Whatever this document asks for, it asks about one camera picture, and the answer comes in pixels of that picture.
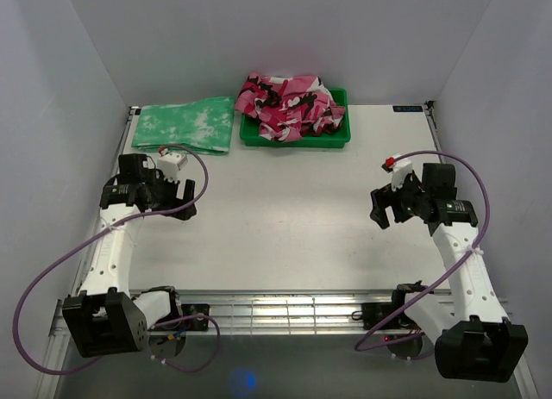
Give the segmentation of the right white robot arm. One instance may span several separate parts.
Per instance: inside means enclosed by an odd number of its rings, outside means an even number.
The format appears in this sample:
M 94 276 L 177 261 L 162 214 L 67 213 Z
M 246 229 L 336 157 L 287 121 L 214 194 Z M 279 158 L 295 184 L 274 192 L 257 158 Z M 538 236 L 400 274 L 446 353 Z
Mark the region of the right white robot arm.
M 389 315 L 399 327 L 415 323 L 434 346 L 442 377 L 507 382 L 528 345 L 522 325 L 511 322 L 495 295 L 479 247 L 481 228 L 474 207 L 457 198 L 455 167 L 426 163 L 417 176 L 408 159 L 384 164 L 392 180 L 373 190 L 370 217 L 381 228 L 419 218 L 428 227 L 446 269 L 454 310 L 448 313 L 433 288 L 421 282 L 400 284 L 392 293 Z

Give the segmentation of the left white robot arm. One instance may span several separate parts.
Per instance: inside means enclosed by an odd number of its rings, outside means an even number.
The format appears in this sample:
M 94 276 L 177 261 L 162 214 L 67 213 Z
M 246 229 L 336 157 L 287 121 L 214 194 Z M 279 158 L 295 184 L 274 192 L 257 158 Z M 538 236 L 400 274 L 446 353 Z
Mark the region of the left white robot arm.
M 144 153 L 122 154 L 119 172 L 100 196 L 100 230 L 90 269 L 78 294 L 66 298 L 62 315 L 84 358 L 139 352 L 155 324 L 170 330 L 183 319 L 172 286 L 158 286 L 132 296 L 129 273 L 143 216 L 162 212 L 181 221 L 196 215 L 195 183 L 179 181 L 184 153 L 163 152 L 150 162 Z

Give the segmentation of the green white tie-dye trousers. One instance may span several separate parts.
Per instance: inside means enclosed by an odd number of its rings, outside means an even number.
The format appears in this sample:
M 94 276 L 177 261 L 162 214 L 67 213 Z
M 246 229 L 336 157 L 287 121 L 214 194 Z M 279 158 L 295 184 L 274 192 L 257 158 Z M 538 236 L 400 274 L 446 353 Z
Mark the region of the green white tie-dye trousers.
M 131 146 L 146 152 L 178 144 L 199 154 L 229 152 L 235 99 L 209 97 L 185 104 L 147 105 L 141 108 Z

